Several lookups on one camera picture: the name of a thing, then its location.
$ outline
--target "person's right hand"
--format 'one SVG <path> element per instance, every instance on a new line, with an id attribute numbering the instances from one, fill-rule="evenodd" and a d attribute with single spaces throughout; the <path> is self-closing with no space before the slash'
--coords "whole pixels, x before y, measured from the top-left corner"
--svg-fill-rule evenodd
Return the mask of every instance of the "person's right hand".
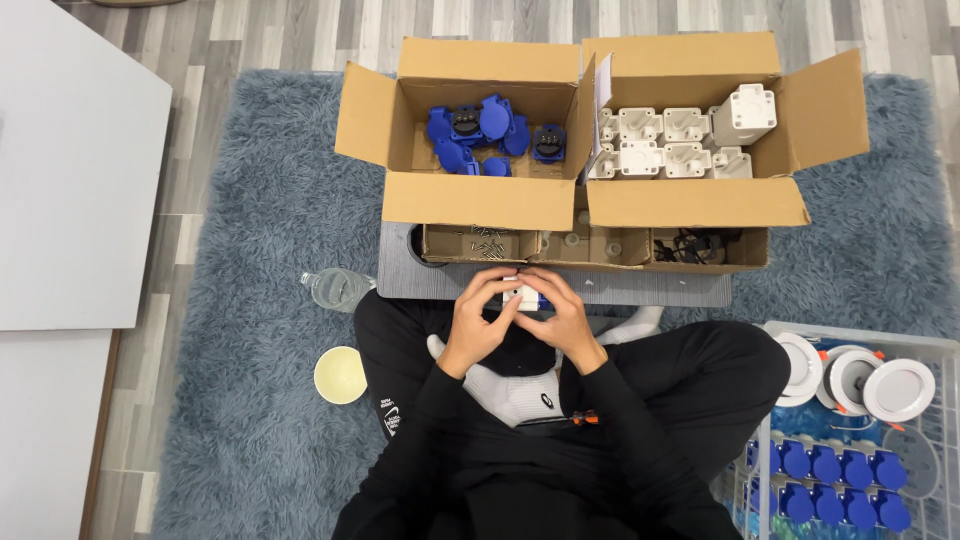
<path id="1" fill-rule="evenodd" d="M 557 310 L 556 316 L 544 322 L 517 313 L 514 315 L 517 326 L 560 349 L 582 375 L 592 373 L 607 361 L 607 351 L 593 338 L 584 301 L 560 274 L 534 266 L 520 270 L 516 277 L 545 296 Z"/>
<path id="2" fill-rule="evenodd" d="M 467 369 L 484 359 L 503 343 L 503 336 L 514 320 L 522 297 L 515 296 L 492 323 L 483 318 L 483 306 L 494 294 L 516 287 L 503 279 L 516 275 L 516 268 L 489 268 L 477 272 L 453 306 L 453 327 L 437 365 L 454 379 L 462 379 Z"/>

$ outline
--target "black sleeve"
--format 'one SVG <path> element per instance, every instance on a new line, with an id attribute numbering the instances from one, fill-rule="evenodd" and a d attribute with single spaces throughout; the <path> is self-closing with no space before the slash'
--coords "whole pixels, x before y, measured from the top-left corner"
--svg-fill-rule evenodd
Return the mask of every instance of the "black sleeve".
<path id="1" fill-rule="evenodd" d="M 742 538 L 726 508 L 713 499 L 693 465 L 657 419 L 606 362 L 582 378 L 600 425 L 633 491 L 633 505 L 684 538 Z"/>
<path id="2" fill-rule="evenodd" d="M 340 512 L 333 540 L 368 537 L 369 527 L 375 527 L 378 533 L 390 532 L 396 538 L 403 536 L 404 520 L 399 509 L 410 507 L 409 502 L 435 472 L 436 443 L 444 422 L 455 414 L 463 383 L 436 365 L 433 367 L 414 410 L 403 419 L 396 435 L 360 483 L 360 491 Z"/>

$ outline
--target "clear water bottle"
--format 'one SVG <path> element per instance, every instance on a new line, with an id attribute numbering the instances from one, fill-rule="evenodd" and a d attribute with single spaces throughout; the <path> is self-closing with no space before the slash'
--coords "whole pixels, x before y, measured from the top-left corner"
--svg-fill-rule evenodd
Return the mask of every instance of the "clear water bottle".
<path id="1" fill-rule="evenodd" d="M 353 313 L 363 295 L 376 287 L 374 278 L 343 268 L 327 268 L 317 274 L 304 272 L 300 282 L 321 307 L 344 313 Z"/>

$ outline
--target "finger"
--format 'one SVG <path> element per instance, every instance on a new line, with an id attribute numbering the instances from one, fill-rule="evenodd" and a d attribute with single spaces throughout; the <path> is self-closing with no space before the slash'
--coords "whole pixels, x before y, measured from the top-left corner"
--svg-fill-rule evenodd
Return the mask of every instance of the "finger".
<path id="1" fill-rule="evenodd" d="M 490 323 L 490 326 L 492 326 L 501 336 L 507 333 L 510 323 L 514 322 L 514 315 L 516 315 L 516 311 L 520 309 L 520 301 L 522 300 L 522 296 L 515 296 L 511 298 L 510 301 L 504 305 L 503 311 L 500 312 L 500 316 L 497 317 L 495 321 Z"/>
<path id="2" fill-rule="evenodd" d="M 467 285 L 467 288 L 464 289 L 464 293 L 461 294 L 460 297 L 465 300 L 472 298 L 473 295 L 480 290 L 480 287 L 482 287 L 484 283 L 491 280 L 502 280 L 515 275 L 516 268 L 511 268 L 509 266 L 497 266 L 495 268 L 481 270 L 477 272 L 476 276 L 473 276 L 473 279 L 470 280 L 470 283 Z"/>
<path id="3" fill-rule="evenodd" d="M 514 290 L 517 288 L 517 282 L 486 282 L 483 286 L 480 287 L 480 290 L 476 292 L 470 298 L 464 300 L 464 306 L 469 307 L 470 309 L 479 308 L 483 309 L 483 306 L 493 298 L 494 294 L 507 292 L 508 290 Z"/>
<path id="4" fill-rule="evenodd" d="M 557 287 L 553 286 L 551 282 L 546 282 L 537 276 L 530 276 L 528 274 L 517 274 L 516 278 L 523 284 L 530 285 L 535 291 L 545 296 L 546 299 L 550 301 L 550 304 L 553 304 L 553 307 L 570 304 L 564 294 L 557 290 Z"/>
<path id="5" fill-rule="evenodd" d="M 552 283 L 553 286 L 557 287 L 557 290 L 559 290 L 561 294 L 563 294 L 564 297 L 570 302 L 573 302 L 574 297 L 580 298 L 577 293 L 573 292 L 573 288 L 570 287 L 569 283 L 566 282 L 563 276 L 556 272 L 547 270 L 546 268 L 530 267 L 524 268 L 522 273 L 533 274 L 544 281 Z"/>
<path id="6" fill-rule="evenodd" d="M 531 319 L 519 311 L 514 313 L 514 324 L 530 332 L 536 339 L 543 341 L 546 323 Z"/>

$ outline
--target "wooden floor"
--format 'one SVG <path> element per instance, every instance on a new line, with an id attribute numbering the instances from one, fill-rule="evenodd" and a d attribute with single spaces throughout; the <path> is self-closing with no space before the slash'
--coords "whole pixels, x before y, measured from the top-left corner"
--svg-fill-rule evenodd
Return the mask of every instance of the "wooden floor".
<path id="1" fill-rule="evenodd" d="M 123 331 L 92 538 L 148 538 L 180 325 L 230 86 L 249 67 L 396 70 L 404 36 L 583 37 L 773 30 L 784 72 L 861 47 L 864 69 L 929 82 L 951 215 L 960 210 L 960 0 L 56 0 L 174 89 L 145 294 Z"/>

